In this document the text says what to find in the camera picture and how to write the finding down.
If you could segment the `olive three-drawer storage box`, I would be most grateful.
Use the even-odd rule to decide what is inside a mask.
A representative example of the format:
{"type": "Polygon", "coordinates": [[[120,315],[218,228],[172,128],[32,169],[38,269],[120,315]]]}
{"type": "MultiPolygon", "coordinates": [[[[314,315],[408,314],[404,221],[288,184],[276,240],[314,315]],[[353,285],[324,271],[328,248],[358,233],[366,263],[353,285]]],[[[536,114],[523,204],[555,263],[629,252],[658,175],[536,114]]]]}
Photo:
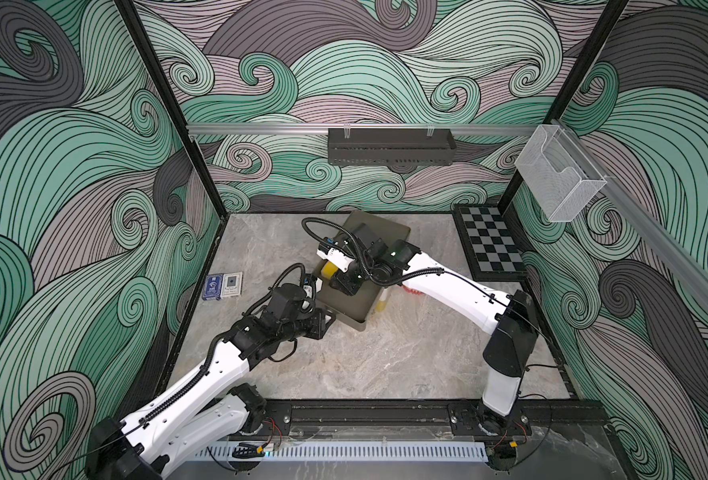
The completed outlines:
{"type": "MultiPolygon", "coordinates": [[[[386,244],[391,247],[396,240],[407,240],[411,229],[406,225],[388,220],[366,212],[355,212],[349,215],[343,227],[354,232],[360,224],[370,227],[386,244]]],[[[360,329],[365,327],[368,315],[378,300],[382,288],[374,284],[365,284],[358,294],[346,297],[343,313],[360,329]]]]}

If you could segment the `yellow rectangular sponge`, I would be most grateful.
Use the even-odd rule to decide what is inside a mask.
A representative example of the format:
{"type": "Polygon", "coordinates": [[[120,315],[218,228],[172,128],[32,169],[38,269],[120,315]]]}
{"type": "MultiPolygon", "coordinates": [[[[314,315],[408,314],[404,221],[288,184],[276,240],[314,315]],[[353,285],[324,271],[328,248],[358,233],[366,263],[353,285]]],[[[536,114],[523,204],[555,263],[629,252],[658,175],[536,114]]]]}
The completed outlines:
{"type": "Polygon", "coordinates": [[[326,280],[332,280],[339,268],[332,262],[325,262],[320,270],[320,276],[326,280]]]}

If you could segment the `olive top drawer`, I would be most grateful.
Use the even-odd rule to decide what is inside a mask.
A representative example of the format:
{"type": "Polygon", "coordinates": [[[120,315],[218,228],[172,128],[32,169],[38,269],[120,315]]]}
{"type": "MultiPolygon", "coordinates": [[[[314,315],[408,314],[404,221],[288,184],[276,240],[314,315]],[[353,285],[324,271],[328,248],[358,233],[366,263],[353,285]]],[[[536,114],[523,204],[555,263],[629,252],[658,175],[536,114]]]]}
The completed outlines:
{"type": "Polygon", "coordinates": [[[318,302],[336,314],[337,322],[357,331],[364,331],[368,321],[385,309],[389,290],[367,281],[356,295],[348,296],[342,291],[333,289],[331,280],[323,275],[326,264],[327,261],[322,260],[313,271],[313,274],[322,281],[321,292],[317,294],[318,302]]]}

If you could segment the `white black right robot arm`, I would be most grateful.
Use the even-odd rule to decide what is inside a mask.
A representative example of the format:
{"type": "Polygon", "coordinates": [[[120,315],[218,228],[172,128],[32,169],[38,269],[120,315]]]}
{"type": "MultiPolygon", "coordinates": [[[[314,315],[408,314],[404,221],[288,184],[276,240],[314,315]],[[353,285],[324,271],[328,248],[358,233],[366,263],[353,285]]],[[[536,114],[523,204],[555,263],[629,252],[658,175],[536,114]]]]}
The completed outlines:
{"type": "Polygon", "coordinates": [[[318,242],[318,256],[335,267],[328,275],[332,288],[353,296],[366,282],[383,289],[404,286],[451,307],[486,332],[490,339],[483,356],[490,371],[482,403],[501,418],[512,413],[540,336],[528,294],[478,283],[404,239],[385,242],[366,224],[348,230],[307,217],[301,226],[318,242]]]}

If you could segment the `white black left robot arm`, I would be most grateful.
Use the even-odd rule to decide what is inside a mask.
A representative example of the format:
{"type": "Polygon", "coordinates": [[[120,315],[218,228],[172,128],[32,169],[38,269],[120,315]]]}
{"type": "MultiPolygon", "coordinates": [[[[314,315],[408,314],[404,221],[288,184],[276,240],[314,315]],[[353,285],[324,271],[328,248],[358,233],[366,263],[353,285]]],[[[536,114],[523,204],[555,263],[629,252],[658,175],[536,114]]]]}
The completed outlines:
{"type": "Polygon", "coordinates": [[[89,479],[166,479],[217,440],[254,434],[266,401],[244,377],[274,361],[284,342],[322,339],[336,315],[318,304],[323,281],[301,263],[283,271],[267,293],[225,332],[204,359],[162,394],[90,433],[84,473],[89,479]]]}

